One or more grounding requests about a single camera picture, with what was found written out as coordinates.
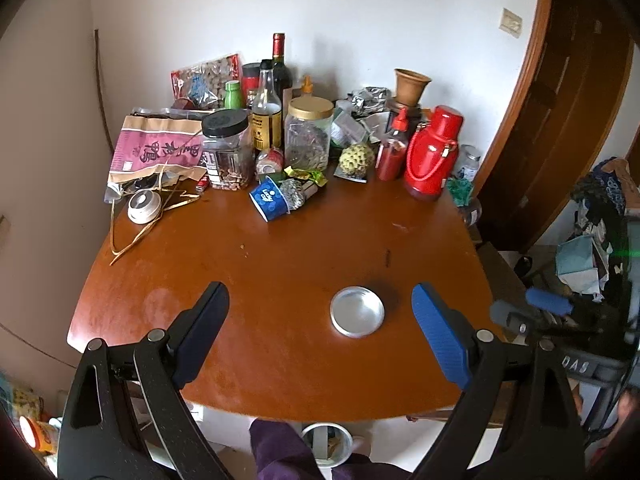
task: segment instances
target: wine bottle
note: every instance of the wine bottle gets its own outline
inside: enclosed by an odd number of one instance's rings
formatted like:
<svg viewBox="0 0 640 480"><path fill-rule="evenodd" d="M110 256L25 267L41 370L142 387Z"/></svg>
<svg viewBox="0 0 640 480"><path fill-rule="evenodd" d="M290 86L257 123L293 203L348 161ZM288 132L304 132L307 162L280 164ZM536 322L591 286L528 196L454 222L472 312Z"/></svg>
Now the wine bottle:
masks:
<svg viewBox="0 0 640 480"><path fill-rule="evenodd" d="M284 33L273 35L273 87L282 103L282 114L289 113L289 101L293 86L291 70L284 64Z"/></svg>

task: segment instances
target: white wall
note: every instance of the white wall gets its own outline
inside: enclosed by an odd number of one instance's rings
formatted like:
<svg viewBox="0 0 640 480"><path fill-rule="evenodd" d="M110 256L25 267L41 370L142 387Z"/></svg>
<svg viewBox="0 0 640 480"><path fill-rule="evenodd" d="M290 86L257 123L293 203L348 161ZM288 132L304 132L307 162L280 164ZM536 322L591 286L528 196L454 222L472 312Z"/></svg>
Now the white wall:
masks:
<svg viewBox="0 0 640 480"><path fill-rule="evenodd" d="M91 0L26 0L0 40L0 321L70 364L66 332L109 222L92 28ZM74 373L2 330L0 368L48 401Z"/></svg>
<svg viewBox="0 0 640 480"><path fill-rule="evenodd" d="M311 73L319 94L394 88L396 67L433 78L422 104L465 115L461 140L485 152L520 73L537 0L93 0L110 129L132 107L172 102L169 73L233 52L271 57L285 32L286 63ZM502 8L524 20L498 30Z"/></svg>
<svg viewBox="0 0 640 480"><path fill-rule="evenodd" d="M604 141L594 166L601 160L618 156L626 157L636 136L640 124L640 48L634 47L634 57L626 84L625 94L620 103L620 110L611 127L607 140ZM574 225L574 212L577 204L569 200L554 222L546 229L536 245L558 245L569 237Z"/></svg>

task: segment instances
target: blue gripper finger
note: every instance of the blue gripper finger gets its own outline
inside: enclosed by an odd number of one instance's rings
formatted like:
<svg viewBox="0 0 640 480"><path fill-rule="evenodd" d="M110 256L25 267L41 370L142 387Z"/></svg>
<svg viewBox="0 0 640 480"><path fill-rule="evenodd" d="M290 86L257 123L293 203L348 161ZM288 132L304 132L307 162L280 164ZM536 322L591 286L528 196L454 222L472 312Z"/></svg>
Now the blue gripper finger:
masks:
<svg viewBox="0 0 640 480"><path fill-rule="evenodd" d="M524 297L531 306L536 306L540 310L546 310L557 316L571 314L574 309L567 298L563 298L547 290L535 288L534 286L527 289Z"/></svg>
<svg viewBox="0 0 640 480"><path fill-rule="evenodd" d="M475 348L473 327L460 312L450 309L429 283L414 287L411 303L442 373L464 390L472 377L469 354Z"/></svg>

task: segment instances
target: purple pants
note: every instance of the purple pants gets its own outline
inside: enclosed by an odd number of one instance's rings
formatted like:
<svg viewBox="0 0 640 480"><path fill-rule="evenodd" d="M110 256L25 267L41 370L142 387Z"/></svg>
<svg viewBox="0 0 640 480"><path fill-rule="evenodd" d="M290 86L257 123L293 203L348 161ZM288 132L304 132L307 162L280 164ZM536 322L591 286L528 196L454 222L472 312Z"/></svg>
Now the purple pants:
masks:
<svg viewBox="0 0 640 480"><path fill-rule="evenodd" d="M284 422L254 420L249 429L258 480L324 480L313 453ZM409 473L391 464L373 463L353 453L332 469L334 480L406 480Z"/></svg>

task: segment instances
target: black lid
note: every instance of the black lid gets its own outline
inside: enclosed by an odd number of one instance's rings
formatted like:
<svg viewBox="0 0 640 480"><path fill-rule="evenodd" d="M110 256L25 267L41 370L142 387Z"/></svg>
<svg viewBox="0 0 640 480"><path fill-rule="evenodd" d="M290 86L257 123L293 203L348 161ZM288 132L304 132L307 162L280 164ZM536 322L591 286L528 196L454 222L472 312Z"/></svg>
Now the black lid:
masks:
<svg viewBox="0 0 640 480"><path fill-rule="evenodd" d="M249 126L246 110L218 110L202 120L202 133L205 137L221 139L237 135Z"/></svg>
<svg viewBox="0 0 640 480"><path fill-rule="evenodd" d="M260 63L242 65L242 77L260 77Z"/></svg>

